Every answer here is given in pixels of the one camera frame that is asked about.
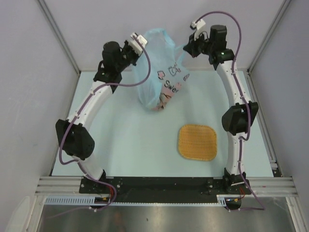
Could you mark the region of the light blue plastic bag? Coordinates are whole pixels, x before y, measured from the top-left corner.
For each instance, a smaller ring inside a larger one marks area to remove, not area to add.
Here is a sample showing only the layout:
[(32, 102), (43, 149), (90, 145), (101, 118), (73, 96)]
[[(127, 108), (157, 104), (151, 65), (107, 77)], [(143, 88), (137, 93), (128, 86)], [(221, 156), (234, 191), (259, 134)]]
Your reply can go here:
[(146, 54), (132, 67), (142, 105), (154, 111), (163, 110), (184, 86), (189, 71), (183, 66), (185, 51), (177, 46), (165, 29), (151, 29), (143, 37), (147, 40)]

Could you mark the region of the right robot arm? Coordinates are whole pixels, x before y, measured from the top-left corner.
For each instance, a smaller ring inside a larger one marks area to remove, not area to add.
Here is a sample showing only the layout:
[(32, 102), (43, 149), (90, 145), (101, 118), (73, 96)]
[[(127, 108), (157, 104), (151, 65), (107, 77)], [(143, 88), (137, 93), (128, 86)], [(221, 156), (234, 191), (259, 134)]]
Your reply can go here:
[(190, 27), (194, 32), (183, 48), (184, 51), (194, 58), (200, 54), (209, 57), (209, 63), (219, 74), (228, 97), (229, 109), (222, 116), (222, 126), (228, 136), (228, 158), (224, 169), (223, 189), (228, 194), (234, 194), (240, 187), (246, 186), (243, 147), (250, 137), (251, 126), (259, 106), (251, 101), (240, 81), (236, 56), (226, 47), (226, 26), (211, 26), (208, 36), (204, 36), (206, 25), (202, 19), (192, 22)]

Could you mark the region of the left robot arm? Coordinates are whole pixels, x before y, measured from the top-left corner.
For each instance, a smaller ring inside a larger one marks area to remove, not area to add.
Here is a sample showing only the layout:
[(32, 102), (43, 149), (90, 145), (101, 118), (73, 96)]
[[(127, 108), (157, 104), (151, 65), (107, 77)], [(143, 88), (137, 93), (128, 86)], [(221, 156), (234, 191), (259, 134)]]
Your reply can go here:
[(96, 193), (102, 193), (107, 182), (105, 171), (97, 164), (95, 141), (89, 129), (104, 102), (121, 86), (122, 71), (130, 65), (136, 65), (147, 43), (141, 36), (125, 41), (124, 47), (115, 41), (105, 43), (102, 61), (88, 94), (74, 113), (56, 122), (60, 163), (77, 163), (84, 175), (91, 179), (89, 186)]

